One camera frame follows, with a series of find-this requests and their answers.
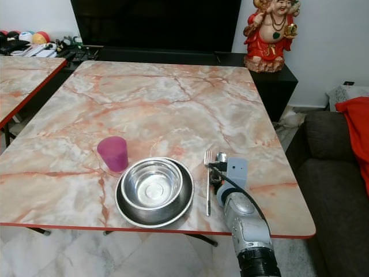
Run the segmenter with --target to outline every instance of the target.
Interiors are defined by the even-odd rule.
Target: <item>plastic cup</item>
[[[122,137],[107,137],[97,145],[97,152],[111,171],[120,172],[128,166],[127,142]]]

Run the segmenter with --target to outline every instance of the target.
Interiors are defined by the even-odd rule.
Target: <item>fork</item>
[[[207,187],[206,187],[206,215],[210,216],[210,168],[209,163],[212,161],[212,152],[206,151],[204,155],[204,165],[207,168]]]

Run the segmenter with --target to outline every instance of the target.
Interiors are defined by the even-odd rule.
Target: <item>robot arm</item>
[[[257,203],[242,189],[246,184],[247,161],[229,158],[227,163],[209,167],[218,179],[226,180],[216,188],[216,194],[224,207],[225,224],[232,232],[241,277],[280,277],[266,219]]]

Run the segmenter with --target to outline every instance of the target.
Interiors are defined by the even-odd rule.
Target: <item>statue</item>
[[[247,37],[245,66],[255,72],[276,72],[284,66],[283,50],[290,51],[297,36],[293,17],[300,13],[298,0],[254,0],[252,14],[243,34]]]

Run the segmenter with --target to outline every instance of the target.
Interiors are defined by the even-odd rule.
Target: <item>metal dish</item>
[[[175,201],[182,190],[182,174],[163,158],[140,160],[122,178],[123,198],[132,207],[145,211],[162,209]]]
[[[180,162],[165,158],[174,163],[182,175],[182,189],[179,196],[170,205],[159,210],[142,210],[131,206],[121,193],[122,178],[115,191],[115,203],[121,215],[131,224],[142,228],[159,228],[177,221],[190,208],[194,197],[194,182],[190,171]]]

